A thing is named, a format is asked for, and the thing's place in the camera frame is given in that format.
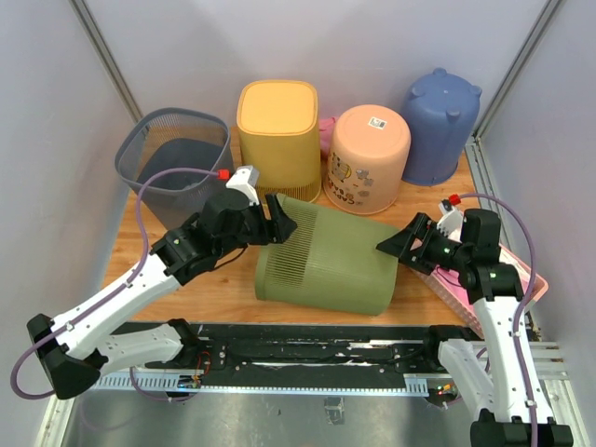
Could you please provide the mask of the green mesh waste bin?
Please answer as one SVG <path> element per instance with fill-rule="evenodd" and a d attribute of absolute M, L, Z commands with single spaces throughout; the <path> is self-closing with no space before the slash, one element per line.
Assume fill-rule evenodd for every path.
<path fill-rule="evenodd" d="M 370 316 L 385 312 L 398 260 L 376 246 L 397 229 L 284 195 L 278 201 L 297 229 L 284 243 L 261 249 L 256 298 Z"/>

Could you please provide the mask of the yellow slatted waste bin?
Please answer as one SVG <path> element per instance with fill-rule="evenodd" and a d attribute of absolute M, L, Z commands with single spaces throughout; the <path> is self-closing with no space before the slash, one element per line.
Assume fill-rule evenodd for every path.
<path fill-rule="evenodd" d="M 315 201 L 321 189 L 318 93 L 305 81 L 266 79 L 243 88 L 237 105 L 241 158 L 260 172 L 259 197 Z"/>

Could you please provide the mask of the peach cartoon plastic bucket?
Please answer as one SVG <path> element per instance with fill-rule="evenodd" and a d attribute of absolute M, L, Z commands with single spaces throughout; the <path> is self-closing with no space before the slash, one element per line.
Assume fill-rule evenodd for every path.
<path fill-rule="evenodd" d="M 376 104 L 348 109 L 333 129 L 325 194 L 353 214 L 386 210 L 397 199 L 410 146 L 409 127 L 395 111 Z"/>

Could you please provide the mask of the large blue plastic bucket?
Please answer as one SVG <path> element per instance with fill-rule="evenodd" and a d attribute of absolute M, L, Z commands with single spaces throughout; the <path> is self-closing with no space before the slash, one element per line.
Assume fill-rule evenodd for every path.
<path fill-rule="evenodd" d="M 482 89 L 436 68 L 410 86 L 400 108 L 411 133 L 402 179 L 417 185 L 449 180 L 478 117 Z"/>

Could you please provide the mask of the grey mesh waste bin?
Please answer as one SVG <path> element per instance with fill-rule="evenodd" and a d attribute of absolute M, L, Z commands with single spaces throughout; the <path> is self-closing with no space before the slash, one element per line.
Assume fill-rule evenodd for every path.
<path fill-rule="evenodd" d="M 165 169 L 235 170 L 229 127 L 218 117 L 163 108 L 146 115 L 115 155 L 115 171 L 131 190 Z M 164 225 L 180 226 L 203 209 L 206 200 L 224 190 L 225 181 L 193 172 L 167 174 L 151 183 L 142 203 Z"/>

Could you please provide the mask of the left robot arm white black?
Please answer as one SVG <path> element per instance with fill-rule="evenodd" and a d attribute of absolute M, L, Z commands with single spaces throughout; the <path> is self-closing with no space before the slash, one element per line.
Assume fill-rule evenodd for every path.
<path fill-rule="evenodd" d="M 199 345 L 182 318 L 152 330 L 120 335 L 115 330 L 156 299 L 216 270 L 232 251 L 285 242 L 297 224 L 276 196 L 265 200 L 264 205 L 251 202 L 236 189 L 215 194 L 202 211 L 154 245 L 144 245 L 141 260 L 104 290 L 57 317 L 31 318 L 28 352 L 39 359 L 51 394 L 68 400 L 107 374 L 147 362 L 193 366 Z"/>

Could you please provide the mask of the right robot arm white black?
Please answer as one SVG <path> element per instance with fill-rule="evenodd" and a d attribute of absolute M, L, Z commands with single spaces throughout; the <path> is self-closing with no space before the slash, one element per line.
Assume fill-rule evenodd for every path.
<path fill-rule="evenodd" d="M 571 446 L 572 429 L 556 422 L 540 386 L 527 333 L 519 316 L 523 289 L 517 269 L 500 260 L 501 221 L 490 210 L 462 214 L 459 240 L 443 222 L 418 213 L 376 248 L 401 264 L 429 275 L 436 267 L 453 270 L 466 291 L 485 342 L 484 368 L 461 328 L 435 326 L 422 349 L 424 365 L 451 375 L 474 422 L 474 446 Z"/>

